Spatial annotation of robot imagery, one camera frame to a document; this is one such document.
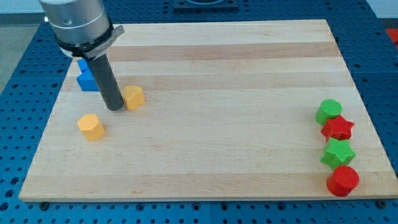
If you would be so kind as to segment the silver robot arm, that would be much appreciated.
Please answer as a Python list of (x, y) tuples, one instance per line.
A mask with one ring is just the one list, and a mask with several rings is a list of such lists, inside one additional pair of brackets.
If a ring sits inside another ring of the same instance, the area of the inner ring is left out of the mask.
[(115, 27), (102, 0), (40, 0), (62, 51), (94, 60), (106, 53), (124, 27)]

